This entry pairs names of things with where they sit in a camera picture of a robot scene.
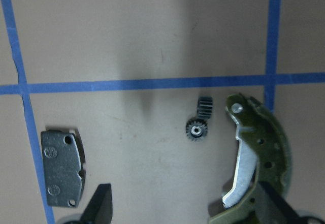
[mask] gray surface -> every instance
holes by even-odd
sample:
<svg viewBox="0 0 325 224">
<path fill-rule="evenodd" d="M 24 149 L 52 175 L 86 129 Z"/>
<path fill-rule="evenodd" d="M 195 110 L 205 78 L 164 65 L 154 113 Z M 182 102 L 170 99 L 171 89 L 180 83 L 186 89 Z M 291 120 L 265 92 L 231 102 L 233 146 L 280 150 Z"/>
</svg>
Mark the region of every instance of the gray surface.
<svg viewBox="0 0 325 224">
<path fill-rule="evenodd" d="M 277 87 L 275 116 L 287 133 L 293 172 L 287 200 L 325 219 L 325 84 Z"/>
<path fill-rule="evenodd" d="M 1 223 L 45 224 L 19 95 L 0 96 Z"/>
<path fill-rule="evenodd" d="M 325 0 L 282 0 L 278 72 L 325 71 Z"/>
<path fill-rule="evenodd" d="M 33 94 L 38 132 L 77 127 L 85 150 L 79 207 L 53 208 L 56 220 L 82 213 L 97 185 L 110 182 L 112 223 L 207 223 L 234 175 L 236 127 L 224 108 L 238 91 L 263 96 L 262 87 Z M 199 95 L 213 97 L 214 113 L 206 140 L 193 142 L 185 124 Z"/>
<path fill-rule="evenodd" d="M 0 2 L 0 85 L 18 83 L 17 71 L 11 57 L 4 13 Z"/>
<path fill-rule="evenodd" d="M 268 0 L 12 1 L 31 83 L 264 73 Z"/>
</svg>

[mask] hole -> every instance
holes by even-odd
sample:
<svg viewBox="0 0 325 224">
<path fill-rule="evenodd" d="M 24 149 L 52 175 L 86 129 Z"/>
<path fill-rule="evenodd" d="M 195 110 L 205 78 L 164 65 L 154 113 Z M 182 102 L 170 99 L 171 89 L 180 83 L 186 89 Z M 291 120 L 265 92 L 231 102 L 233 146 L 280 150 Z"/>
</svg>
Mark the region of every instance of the hole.
<svg viewBox="0 0 325 224">
<path fill-rule="evenodd" d="M 78 175 L 79 175 L 80 177 L 84 177 L 85 172 L 84 172 L 83 170 L 81 170 L 81 171 L 78 172 Z"/>
<path fill-rule="evenodd" d="M 72 138 L 71 138 L 70 136 L 65 136 L 65 138 L 64 138 L 64 142 L 65 142 L 66 144 L 71 144 L 71 143 L 72 143 Z"/>
<path fill-rule="evenodd" d="M 68 204 L 72 207 L 76 206 L 76 201 L 75 200 L 69 200 Z"/>
<path fill-rule="evenodd" d="M 259 145 L 264 144 L 264 139 L 258 139 L 258 140 L 257 140 L 257 143 L 258 143 Z"/>
<path fill-rule="evenodd" d="M 264 167 L 271 168 L 271 167 L 273 167 L 273 164 L 272 164 L 272 162 L 265 162 Z"/>
</svg>

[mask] metal gear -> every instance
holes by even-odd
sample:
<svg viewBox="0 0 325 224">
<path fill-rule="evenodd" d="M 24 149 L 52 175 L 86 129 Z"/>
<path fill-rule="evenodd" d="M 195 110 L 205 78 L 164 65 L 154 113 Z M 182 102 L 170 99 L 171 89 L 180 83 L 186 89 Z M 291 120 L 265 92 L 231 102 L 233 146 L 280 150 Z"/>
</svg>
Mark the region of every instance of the metal gear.
<svg viewBox="0 0 325 224">
<path fill-rule="evenodd" d="M 186 135 L 193 141 L 202 140 L 208 133 L 207 123 L 202 119 L 190 119 L 186 124 Z"/>
<path fill-rule="evenodd" d="M 213 100 L 212 97 L 200 97 L 197 106 L 197 118 L 210 119 L 212 114 Z"/>
</svg>

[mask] cylindrical gear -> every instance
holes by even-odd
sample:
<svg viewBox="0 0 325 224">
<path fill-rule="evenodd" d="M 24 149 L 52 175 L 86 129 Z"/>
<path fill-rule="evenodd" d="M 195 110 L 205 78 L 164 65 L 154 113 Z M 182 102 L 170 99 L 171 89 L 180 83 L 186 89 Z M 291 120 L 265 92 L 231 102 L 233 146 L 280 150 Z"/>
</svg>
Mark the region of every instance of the cylindrical gear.
<svg viewBox="0 0 325 224">
<path fill-rule="evenodd" d="M 200 97 L 197 107 L 197 118 L 210 119 L 212 115 L 213 100 L 212 97 Z"/>
<path fill-rule="evenodd" d="M 204 139 L 208 133 L 207 123 L 202 119 L 190 119 L 185 130 L 188 138 L 193 141 Z"/>
</svg>

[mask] mechanical part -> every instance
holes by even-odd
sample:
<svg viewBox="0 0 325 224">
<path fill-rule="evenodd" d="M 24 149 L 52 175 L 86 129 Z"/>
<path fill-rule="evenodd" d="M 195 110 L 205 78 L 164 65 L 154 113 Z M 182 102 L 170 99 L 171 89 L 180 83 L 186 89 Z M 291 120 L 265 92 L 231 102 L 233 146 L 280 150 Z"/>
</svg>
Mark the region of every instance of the mechanical part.
<svg viewBox="0 0 325 224">
<path fill-rule="evenodd" d="M 46 198 L 49 206 L 77 207 L 85 174 L 74 134 L 41 132 Z"/>
<path fill-rule="evenodd" d="M 256 187 L 256 216 L 262 224 L 325 224 L 316 217 L 299 217 L 281 195 L 267 182 Z"/>
<path fill-rule="evenodd" d="M 213 100 L 212 97 L 200 97 L 197 107 L 197 118 L 210 119 L 212 115 Z"/>
<path fill-rule="evenodd" d="M 65 224 L 110 224 L 113 217 L 111 184 L 98 185 L 80 220 Z"/>
<path fill-rule="evenodd" d="M 257 183 L 267 182 L 280 195 L 289 187 L 287 139 L 276 118 L 256 99 L 235 94 L 226 104 L 237 125 L 239 152 L 233 188 L 223 197 L 227 210 L 212 217 L 209 224 L 260 223 L 255 214 Z"/>
<path fill-rule="evenodd" d="M 190 119 L 186 124 L 186 135 L 193 141 L 202 140 L 208 133 L 207 124 L 202 119 Z"/>
</svg>

